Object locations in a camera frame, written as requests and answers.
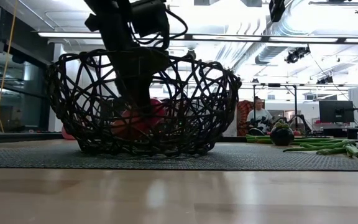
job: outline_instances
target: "ceiling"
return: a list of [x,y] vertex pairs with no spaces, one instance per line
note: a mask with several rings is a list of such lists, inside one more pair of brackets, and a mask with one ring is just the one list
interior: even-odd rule
[[[272,24],[266,0],[262,7],[247,7],[243,3],[246,0],[219,0],[210,6],[195,6],[194,1],[167,2],[171,11],[187,22],[189,34],[358,36],[355,7],[314,6],[310,0],[286,0],[287,9],[281,21]],[[11,12],[13,4],[13,0],[0,0],[0,6]],[[83,0],[20,0],[17,10],[18,18],[37,31],[89,32],[84,21],[90,9]],[[179,33],[183,26],[170,18],[170,29],[171,33]],[[67,52],[104,48],[101,40],[57,42],[63,43]],[[221,62],[245,82],[258,78],[260,82],[316,83],[324,71],[336,77],[335,83],[358,83],[354,76],[349,80],[349,73],[358,72],[358,45],[311,44],[311,55],[287,64],[284,58],[294,47],[301,46],[179,40],[171,41],[169,50],[181,56],[188,49],[195,49],[197,58]],[[264,63],[256,62],[257,57]]]

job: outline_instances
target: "wooden floor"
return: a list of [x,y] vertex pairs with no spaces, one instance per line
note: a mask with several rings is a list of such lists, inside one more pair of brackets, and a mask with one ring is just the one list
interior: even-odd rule
[[0,169],[5,223],[355,224],[358,172]]

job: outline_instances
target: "ductwork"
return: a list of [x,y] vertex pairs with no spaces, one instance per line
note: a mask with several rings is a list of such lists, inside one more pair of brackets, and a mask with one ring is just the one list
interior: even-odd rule
[[[308,1],[305,0],[293,0],[289,6],[285,9],[284,15],[280,22],[272,24],[270,27],[267,27],[262,35],[277,35],[277,36],[286,36],[286,35],[308,35],[313,32],[310,30],[311,27],[305,27],[304,30],[297,30],[291,24],[297,22],[293,19],[293,12],[295,12],[298,6],[307,4]],[[233,69],[237,70],[243,63],[248,60],[255,60],[256,64],[265,65],[268,64],[271,59],[276,57],[278,54],[283,52],[287,47],[274,47],[268,46],[265,43],[253,43],[248,50],[243,54],[241,59],[239,59],[233,66]]]

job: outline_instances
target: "red object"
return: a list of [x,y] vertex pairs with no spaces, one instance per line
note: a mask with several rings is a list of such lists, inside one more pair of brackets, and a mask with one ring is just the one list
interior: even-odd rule
[[75,138],[72,135],[67,134],[65,127],[62,127],[62,135],[63,138],[66,140],[75,140]]
[[[154,115],[165,115],[165,109],[160,100],[154,98],[150,99],[150,104],[154,106]],[[111,132],[124,139],[138,139],[143,133],[148,134],[150,129],[162,120],[162,118],[158,117],[142,119],[138,112],[134,110],[125,110],[121,116],[126,118],[125,121],[119,120],[113,122]]]

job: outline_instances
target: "man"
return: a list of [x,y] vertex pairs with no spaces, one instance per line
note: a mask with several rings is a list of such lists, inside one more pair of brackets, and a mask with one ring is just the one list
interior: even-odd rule
[[[261,121],[263,120],[263,118],[265,118],[266,122],[265,123],[271,123],[272,122],[272,115],[265,109],[262,108],[263,107],[263,101],[256,96],[255,97],[255,120],[259,121],[257,124],[251,123],[249,125],[250,128],[258,128],[260,129],[262,132],[266,133],[267,132],[267,128],[268,125],[261,123]],[[247,117],[247,122],[251,122],[251,120],[254,118],[254,110],[251,110],[248,114]]]

